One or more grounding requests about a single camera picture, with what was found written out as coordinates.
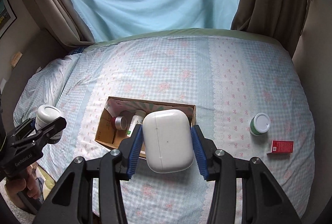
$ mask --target open box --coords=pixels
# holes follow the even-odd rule
[[[115,130],[111,126],[113,117],[120,115],[122,111],[144,110],[147,114],[155,111],[178,109],[183,111],[189,120],[190,126],[195,125],[196,106],[180,103],[157,102],[120,97],[108,97],[97,128],[95,141],[109,149],[117,149],[120,142],[127,137],[127,131]],[[140,157],[145,157],[145,147],[142,146]]]

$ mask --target red box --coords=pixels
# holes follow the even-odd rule
[[[293,141],[272,141],[271,152],[268,154],[293,153]]]

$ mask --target headboard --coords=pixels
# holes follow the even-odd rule
[[[52,60],[62,58],[66,54],[64,48],[47,30],[41,30],[31,40],[2,93],[2,120],[6,132],[14,128],[13,113],[28,80],[39,67],[44,68]]]

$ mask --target green mattress edge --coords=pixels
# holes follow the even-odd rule
[[[106,46],[106,45],[113,45],[117,44],[122,41],[132,40],[132,39],[142,39],[148,37],[162,37],[166,35],[173,35],[173,36],[181,36],[181,35],[219,35],[222,37],[231,37],[237,39],[244,39],[244,40],[253,40],[253,41],[260,41],[270,44],[280,45],[279,41],[274,38],[267,37],[265,35],[260,34],[253,34],[238,30],[227,30],[227,29],[203,29],[203,28],[190,28],[190,29],[175,29],[175,30],[167,30],[167,31],[158,31],[158,32],[151,32],[145,34],[138,34],[132,35],[130,37],[115,39],[111,41],[103,41],[98,42],[92,46],[89,46],[84,49],[84,52]]]

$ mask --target human hand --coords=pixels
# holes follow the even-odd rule
[[[7,181],[5,184],[5,190],[10,200],[18,207],[24,210],[25,205],[17,195],[18,192],[24,190],[26,187],[29,189],[27,195],[34,199],[39,198],[40,190],[37,182],[32,175],[32,167],[27,167],[28,178],[27,179],[15,179]]]

